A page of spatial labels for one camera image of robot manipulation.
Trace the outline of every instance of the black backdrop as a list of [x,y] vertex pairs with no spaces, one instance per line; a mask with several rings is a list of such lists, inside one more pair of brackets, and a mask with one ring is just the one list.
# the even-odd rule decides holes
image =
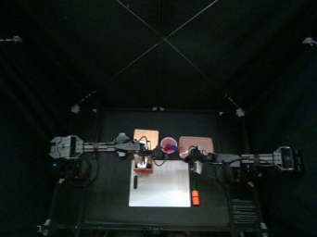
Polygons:
[[43,222],[49,141],[71,106],[247,110],[253,152],[305,153],[300,180],[268,177],[276,236],[316,236],[316,1],[4,1],[0,39],[2,215],[6,236]]

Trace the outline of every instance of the black table surface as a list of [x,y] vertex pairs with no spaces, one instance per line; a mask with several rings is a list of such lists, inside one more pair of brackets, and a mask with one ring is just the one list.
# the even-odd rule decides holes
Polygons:
[[[99,110],[97,114],[75,116],[70,134],[86,142],[110,142],[125,132],[130,138],[136,129],[156,130],[158,137],[210,137],[214,152],[248,152],[243,119],[235,113],[185,113]],[[133,155],[120,158],[117,153],[97,155],[98,178],[87,188],[83,226],[164,229],[228,230],[229,215],[225,189],[216,180],[214,167],[205,164],[200,176],[192,174],[201,195],[201,205],[192,207],[129,206]],[[59,191],[55,222],[77,224],[82,191],[67,182]]]

